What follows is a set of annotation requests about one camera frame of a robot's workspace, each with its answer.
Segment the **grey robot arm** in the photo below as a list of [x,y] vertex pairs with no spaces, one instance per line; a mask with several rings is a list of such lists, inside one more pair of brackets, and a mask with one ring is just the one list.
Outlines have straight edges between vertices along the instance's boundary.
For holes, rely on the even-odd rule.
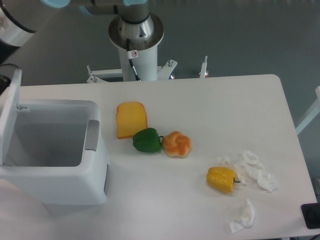
[[22,70],[24,86],[84,83],[85,63],[106,34],[93,16],[149,15],[146,0],[3,0],[0,3],[0,89]]

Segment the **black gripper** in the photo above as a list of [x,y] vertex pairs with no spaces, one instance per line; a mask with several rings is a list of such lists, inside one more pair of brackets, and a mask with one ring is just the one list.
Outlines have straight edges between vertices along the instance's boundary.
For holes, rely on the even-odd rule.
[[[2,64],[8,57],[10,57],[16,50],[17,46],[10,45],[4,41],[0,41],[0,64]],[[0,94],[2,94],[6,88],[10,85],[11,80],[0,74]]]

